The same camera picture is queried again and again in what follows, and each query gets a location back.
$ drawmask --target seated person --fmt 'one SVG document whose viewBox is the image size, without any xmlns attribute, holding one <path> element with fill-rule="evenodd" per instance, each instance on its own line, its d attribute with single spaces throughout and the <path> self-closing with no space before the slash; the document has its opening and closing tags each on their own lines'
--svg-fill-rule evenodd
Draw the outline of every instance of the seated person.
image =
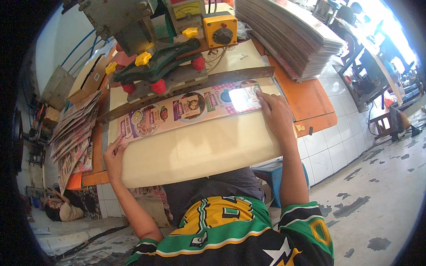
<svg viewBox="0 0 426 266">
<path fill-rule="evenodd" d="M 353 2 L 351 4 L 351 7 L 342 6 L 337 12 L 336 17 L 343 19 L 352 26 L 355 26 L 355 21 L 357 20 L 355 14 L 360 14 L 362 11 L 363 8 L 361 7 L 361 5 L 358 2 Z M 355 49 L 358 46 L 358 42 L 347 30 L 340 27 L 339 22 L 337 20 L 334 20 L 333 24 L 331 25 L 331 29 L 340 38 L 344 39 L 348 43 L 349 53 L 346 56 L 342 57 L 343 64 L 345 64 L 346 61 L 351 58 L 351 55 L 354 54 Z"/>
<path fill-rule="evenodd" d="M 50 189 L 59 198 L 46 200 L 44 211 L 52 221 L 68 222 L 83 217 L 84 205 L 80 199 L 70 190 L 65 190 L 63 196 L 55 189 Z"/>
<path fill-rule="evenodd" d="M 163 237 L 121 181 L 127 145 L 104 153 L 112 188 L 140 239 L 126 265 L 333 265 L 333 242 L 307 183 L 284 97 L 257 92 L 284 156 L 281 220 L 274 231 L 264 192 L 250 168 L 164 185 L 178 229 Z"/>
</svg>

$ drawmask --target red spring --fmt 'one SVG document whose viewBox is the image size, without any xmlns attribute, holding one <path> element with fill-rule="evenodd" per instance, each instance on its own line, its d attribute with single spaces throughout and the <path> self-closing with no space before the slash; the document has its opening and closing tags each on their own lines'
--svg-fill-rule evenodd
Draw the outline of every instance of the red spring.
<svg viewBox="0 0 426 266">
<path fill-rule="evenodd" d="M 163 79 L 160 79 L 154 84 L 151 84 L 151 90 L 156 94 L 160 95 L 166 92 L 166 82 Z"/>
<path fill-rule="evenodd" d="M 203 70 L 206 67 L 206 59 L 201 55 L 200 57 L 191 61 L 192 68 L 196 71 Z"/>
<path fill-rule="evenodd" d="M 133 82 L 123 85 L 123 91 L 127 92 L 128 94 L 132 94 L 133 92 L 135 92 L 135 90 L 136 90 L 136 87 Z"/>
</svg>

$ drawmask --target blue stool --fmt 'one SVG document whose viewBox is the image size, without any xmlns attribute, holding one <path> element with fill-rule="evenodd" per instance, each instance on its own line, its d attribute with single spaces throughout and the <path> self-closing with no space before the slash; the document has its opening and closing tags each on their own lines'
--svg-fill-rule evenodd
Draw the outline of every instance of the blue stool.
<svg viewBox="0 0 426 266">
<path fill-rule="evenodd" d="M 309 179 L 308 173 L 306 172 L 305 166 L 303 165 L 303 171 L 305 172 L 306 184 L 309 188 Z M 282 177 L 282 160 L 276 160 L 275 162 L 267 163 L 262 166 L 253 167 L 252 171 L 254 174 L 266 181 L 271 187 L 274 200 L 271 204 L 271 207 L 281 208 L 281 203 L 279 202 L 279 187 L 281 185 Z"/>
</svg>

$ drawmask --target green and yellow jersey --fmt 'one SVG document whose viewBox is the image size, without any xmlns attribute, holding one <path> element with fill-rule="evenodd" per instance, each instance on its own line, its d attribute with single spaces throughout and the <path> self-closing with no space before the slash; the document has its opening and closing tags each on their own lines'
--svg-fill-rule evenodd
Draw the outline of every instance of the green and yellow jersey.
<svg viewBox="0 0 426 266">
<path fill-rule="evenodd" d="M 333 265 L 333 242 L 317 202 L 282 210 L 272 229 L 265 204 L 208 197 L 161 242 L 142 239 L 126 265 Z"/>
</svg>

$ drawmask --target yellow knob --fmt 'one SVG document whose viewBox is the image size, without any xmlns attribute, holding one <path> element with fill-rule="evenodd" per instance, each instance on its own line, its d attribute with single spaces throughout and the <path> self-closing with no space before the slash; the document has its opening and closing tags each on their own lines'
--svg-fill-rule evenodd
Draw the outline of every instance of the yellow knob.
<svg viewBox="0 0 426 266">
<path fill-rule="evenodd" d="M 140 55 L 138 55 L 138 57 L 136 57 L 136 61 L 135 61 L 135 65 L 136 66 L 144 66 L 146 64 L 148 64 L 148 61 L 151 58 L 151 54 L 148 52 L 143 52 Z"/>
<path fill-rule="evenodd" d="M 109 75 L 115 71 L 115 67 L 117 66 L 117 62 L 109 63 L 109 65 L 105 68 L 105 72 Z"/>
<path fill-rule="evenodd" d="M 198 35 L 198 28 L 187 28 L 186 30 L 182 31 L 182 34 L 187 38 L 195 37 Z"/>
</svg>

